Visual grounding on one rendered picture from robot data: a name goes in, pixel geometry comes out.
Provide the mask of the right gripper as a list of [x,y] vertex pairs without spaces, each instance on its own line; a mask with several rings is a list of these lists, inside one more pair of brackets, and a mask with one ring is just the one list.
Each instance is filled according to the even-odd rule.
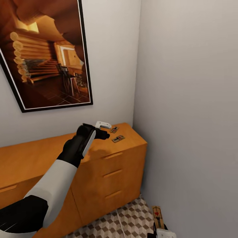
[[[167,230],[166,225],[164,224],[165,229]],[[153,234],[152,233],[148,233],[147,234],[147,238],[156,238],[157,232],[156,232],[156,226],[155,223],[153,224]]]

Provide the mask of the mousetrap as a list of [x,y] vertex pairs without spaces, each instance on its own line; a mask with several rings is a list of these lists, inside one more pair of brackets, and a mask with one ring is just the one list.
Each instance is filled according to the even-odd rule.
[[118,137],[112,139],[112,141],[113,141],[114,143],[117,143],[117,142],[119,142],[119,141],[121,141],[121,140],[123,140],[123,139],[125,139],[125,137],[124,137],[123,135],[121,135],[121,136],[118,136]]
[[119,129],[119,127],[114,127],[111,131],[110,131],[110,133],[116,133],[116,131]]
[[152,206],[156,229],[165,229],[160,206]]

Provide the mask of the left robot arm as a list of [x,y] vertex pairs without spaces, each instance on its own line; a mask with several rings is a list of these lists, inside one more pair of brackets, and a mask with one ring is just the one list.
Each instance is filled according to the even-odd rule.
[[83,123],[68,140],[49,170],[16,203],[0,209],[0,238],[32,238],[41,228],[49,227],[60,213],[72,180],[95,138],[106,140],[109,123],[96,126]]

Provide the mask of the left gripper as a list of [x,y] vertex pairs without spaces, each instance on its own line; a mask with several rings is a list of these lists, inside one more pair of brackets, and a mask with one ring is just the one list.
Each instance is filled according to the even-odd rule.
[[106,140],[110,137],[110,134],[108,134],[107,131],[102,131],[100,129],[97,130],[98,130],[98,136],[96,137],[97,139]]

